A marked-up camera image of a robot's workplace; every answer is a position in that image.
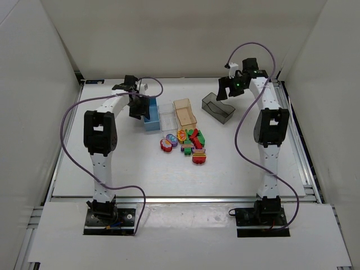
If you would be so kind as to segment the purple lotus lego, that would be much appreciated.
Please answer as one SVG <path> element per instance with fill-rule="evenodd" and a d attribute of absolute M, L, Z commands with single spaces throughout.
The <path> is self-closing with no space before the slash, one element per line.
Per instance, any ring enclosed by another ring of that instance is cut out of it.
<path fill-rule="evenodd" d="M 174 136 L 173 134 L 167 134 L 167 135 L 166 135 L 166 140 L 171 143 L 172 147 L 177 147 L 177 145 L 178 145 L 178 139 L 177 139 L 177 137 Z"/>

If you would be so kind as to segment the smoky grey container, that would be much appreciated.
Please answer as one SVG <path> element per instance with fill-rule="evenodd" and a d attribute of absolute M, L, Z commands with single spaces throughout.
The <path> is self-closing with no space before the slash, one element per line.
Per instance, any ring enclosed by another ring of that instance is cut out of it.
<path fill-rule="evenodd" d="M 217 101 L 217 96 L 213 92 L 202 99 L 201 108 L 222 124 L 226 124 L 236 110 L 231 105 Z"/>

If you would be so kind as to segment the green lego plate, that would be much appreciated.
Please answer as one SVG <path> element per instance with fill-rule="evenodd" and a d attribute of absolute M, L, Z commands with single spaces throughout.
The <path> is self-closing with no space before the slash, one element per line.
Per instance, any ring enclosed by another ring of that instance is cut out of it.
<path fill-rule="evenodd" d="M 198 129 L 190 129 L 190 130 L 186 130 L 187 132 L 187 136 L 189 139 L 193 139 L 195 137 L 197 137 L 199 130 Z"/>

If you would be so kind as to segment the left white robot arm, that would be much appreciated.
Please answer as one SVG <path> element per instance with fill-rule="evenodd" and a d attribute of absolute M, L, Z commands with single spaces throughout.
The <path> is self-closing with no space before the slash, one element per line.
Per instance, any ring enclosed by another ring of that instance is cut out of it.
<path fill-rule="evenodd" d="M 112 185 L 111 159 L 118 143 L 115 119 L 126 106 L 135 119 L 150 118 L 150 99 L 145 97 L 147 86 L 134 75 L 126 75 L 122 84 L 112 88 L 115 97 L 108 98 L 98 109 L 84 114 L 84 146 L 93 165 L 94 195 L 88 202 L 93 215 L 112 221 L 116 218 L 115 193 Z"/>

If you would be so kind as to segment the blue plastic container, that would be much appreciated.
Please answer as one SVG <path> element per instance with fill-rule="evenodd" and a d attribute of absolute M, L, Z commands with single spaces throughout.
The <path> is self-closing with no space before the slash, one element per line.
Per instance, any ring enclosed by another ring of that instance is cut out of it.
<path fill-rule="evenodd" d="M 160 130 L 158 105 L 155 98 L 150 100 L 149 113 L 149 118 L 143 117 L 145 131 L 152 132 Z"/>

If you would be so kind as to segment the red flower lego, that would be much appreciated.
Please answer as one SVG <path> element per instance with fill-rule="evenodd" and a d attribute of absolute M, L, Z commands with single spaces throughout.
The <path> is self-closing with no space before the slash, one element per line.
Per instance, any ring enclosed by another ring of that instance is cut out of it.
<path fill-rule="evenodd" d="M 166 138 L 163 138 L 160 140 L 160 148 L 166 152 L 166 153 L 169 153 L 172 151 L 173 149 L 173 146 L 172 144 L 170 143 L 170 141 L 168 141 Z"/>

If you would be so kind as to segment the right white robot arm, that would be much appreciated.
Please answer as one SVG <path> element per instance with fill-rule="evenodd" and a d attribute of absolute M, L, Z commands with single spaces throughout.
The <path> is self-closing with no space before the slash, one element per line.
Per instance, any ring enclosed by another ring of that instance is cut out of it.
<path fill-rule="evenodd" d="M 221 77 L 217 100 L 236 97 L 249 89 L 256 99 L 259 115 L 254 126 L 254 141 L 258 144 L 260 166 L 265 168 L 262 184 L 258 188 L 259 200 L 254 203 L 257 218 L 273 218 L 281 211 L 281 199 L 278 190 L 278 155 L 285 140 L 290 113 L 283 109 L 273 93 L 273 84 L 269 82 L 266 71 L 260 70 L 255 58 L 242 61 L 239 65 L 225 64 L 228 76 Z"/>

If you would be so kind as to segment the yellow flower lego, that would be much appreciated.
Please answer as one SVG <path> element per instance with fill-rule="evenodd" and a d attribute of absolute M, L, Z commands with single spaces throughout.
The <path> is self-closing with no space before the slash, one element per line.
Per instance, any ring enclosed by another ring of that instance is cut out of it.
<path fill-rule="evenodd" d="M 185 130 L 183 129 L 178 130 L 177 140 L 180 144 L 184 144 L 184 142 L 187 140 L 187 133 Z"/>

